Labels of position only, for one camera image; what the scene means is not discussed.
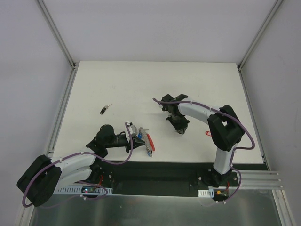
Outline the red handled keyring carabiner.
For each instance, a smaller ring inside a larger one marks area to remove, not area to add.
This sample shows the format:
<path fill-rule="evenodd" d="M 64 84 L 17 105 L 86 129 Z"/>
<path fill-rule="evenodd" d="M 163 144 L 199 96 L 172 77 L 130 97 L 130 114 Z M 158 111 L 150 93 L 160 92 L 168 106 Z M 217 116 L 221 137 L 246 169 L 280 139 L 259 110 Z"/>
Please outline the red handled keyring carabiner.
<path fill-rule="evenodd" d="M 144 129 L 143 127 L 140 127 L 138 129 L 138 137 L 145 142 L 145 148 L 147 151 L 147 155 L 149 157 L 152 157 L 153 152 L 155 151 L 154 143 L 151 139 L 150 134 L 148 133 L 148 129 Z"/>

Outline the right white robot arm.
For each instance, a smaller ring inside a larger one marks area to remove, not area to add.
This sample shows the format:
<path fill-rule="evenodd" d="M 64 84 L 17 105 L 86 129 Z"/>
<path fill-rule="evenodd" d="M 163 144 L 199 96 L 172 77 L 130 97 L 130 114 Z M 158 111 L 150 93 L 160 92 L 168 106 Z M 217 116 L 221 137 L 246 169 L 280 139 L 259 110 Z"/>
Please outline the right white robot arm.
<path fill-rule="evenodd" d="M 219 187 L 224 185 L 232 172 L 230 161 L 234 148 L 241 141 L 245 131 L 239 125 L 239 119 L 233 108 L 224 105 L 217 111 L 204 104 L 196 104 L 187 95 L 180 94 L 172 97 L 167 94 L 159 102 L 162 111 L 168 112 L 167 120 L 175 131 L 184 134 L 188 128 L 190 116 L 209 126 L 213 143 L 215 144 L 216 157 L 210 172 L 202 177 L 203 183 L 208 186 Z"/>

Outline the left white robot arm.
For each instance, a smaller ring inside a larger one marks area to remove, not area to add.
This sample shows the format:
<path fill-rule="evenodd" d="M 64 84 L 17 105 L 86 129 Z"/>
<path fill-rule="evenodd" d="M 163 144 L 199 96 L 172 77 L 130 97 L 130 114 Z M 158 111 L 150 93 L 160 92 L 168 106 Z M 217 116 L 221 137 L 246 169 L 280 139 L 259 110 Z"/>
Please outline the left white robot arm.
<path fill-rule="evenodd" d="M 56 190 L 72 183 L 84 180 L 95 183 L 100 174 L 97 168 L 102 162 L 118 164 L 105 159 L 108 149 L 123 147 L 132 155 L 134 149 L 145 145 L 138 134 L 137 127 L 130 122 L 125 123 L 125 131 L 119 134 L 115 134 L 111 125 L 105 124 L 92 141 L 77 153 L 56 158 L 38 156 L 16 184 L 23 193 L 23 207 L 41 206 Z"/>

